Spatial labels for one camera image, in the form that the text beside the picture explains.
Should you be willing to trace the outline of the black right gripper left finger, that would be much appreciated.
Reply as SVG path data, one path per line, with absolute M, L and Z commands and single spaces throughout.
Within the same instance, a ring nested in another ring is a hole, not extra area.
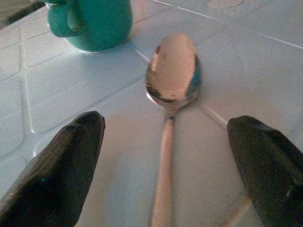
M 0 200 L 3 227 L 73 227 L 98 162 L 104 117 L 84 112 L 34 157 Z

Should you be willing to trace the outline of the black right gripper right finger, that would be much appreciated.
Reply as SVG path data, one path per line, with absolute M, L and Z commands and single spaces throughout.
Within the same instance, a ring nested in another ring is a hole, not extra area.
M 303 225 L 303 153 L 279 130 L 243 115 L 227 124 L 246 192 L 266 227 Z

